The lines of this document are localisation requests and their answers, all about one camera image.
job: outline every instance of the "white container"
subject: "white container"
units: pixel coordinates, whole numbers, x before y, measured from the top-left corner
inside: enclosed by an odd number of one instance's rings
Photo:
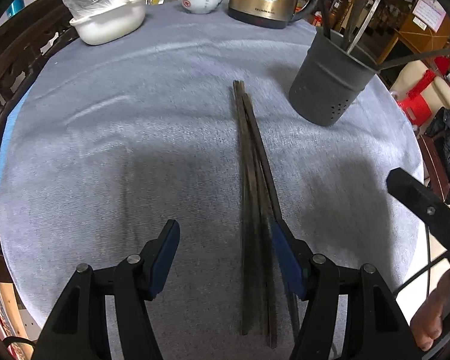
[[[182,7],[192,13],[204,14],[216,9],[222,0],[179,0]]]
[[[147,0],[128,0],[96,15],[72,19],[80,38],[92,46],[104,44],[135,31],[145,19]]]

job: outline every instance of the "finger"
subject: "finger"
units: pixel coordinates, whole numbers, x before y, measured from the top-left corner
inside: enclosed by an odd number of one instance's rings
[[[415,314],[410,321],[410,329],[417,346],[423,351],[429,350],[433,345],[433,340],[430,338],[428,333],[425,332],[421,321],[421,316],[418,313]]]
[[[438,290],[433,290],[420,310],[422,328],[432,340],[442,334],[442,313],[446,298]]]
[[[450,270],[447,271],[426,301],[415,313],[410,328],[417,345],[428,350],[442,333],[443,307],[450,293]]]

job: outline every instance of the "red plastic stool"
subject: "red plastic stool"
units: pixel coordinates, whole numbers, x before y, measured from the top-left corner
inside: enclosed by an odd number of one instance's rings
[[[416,126],[420,127],[432,116],[430,107],[420,94],[413,99],[407,97],[405,100],[397,102],[397,104],[405,112],[410,123]]]

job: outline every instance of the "utensil holder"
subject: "utensil holder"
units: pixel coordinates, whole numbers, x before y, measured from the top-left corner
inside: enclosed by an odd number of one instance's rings
[[[331,31],[331,39],[327,39],[318,27],[288,92],[295,111],[320,126],[336,123],[378,73],[375,61],[359,47],[350,54],[341,49],[342,38]]]

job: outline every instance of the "round table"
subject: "round table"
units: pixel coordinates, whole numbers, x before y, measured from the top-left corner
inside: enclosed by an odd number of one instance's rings
[[[258,324],[239,335],[233,80],[245,81],[252,97],[294,235],[336,264],[373,263],[391,288],[403,281],[421,225],[387,194],[385,179],[396,167],[423,178],[406,117],[375,77],[335,125],[309,123],[287,92],[315,28],[303,20],[283,30],[255,27],[225,9],[223,2],[192,15],[166,3],[114,42],[76,40],[49,60],[9,117],[0,239],[40,325],[78,263],[114,266],[173,218],[180,245],[164,291],[147,304],[163,357],[288,359],[293,338],[279,281],[277,348],[266,346]],[[121,359],[110,299],[108,306],[111,350]],[[344,299],[340,310],[343,327]]]

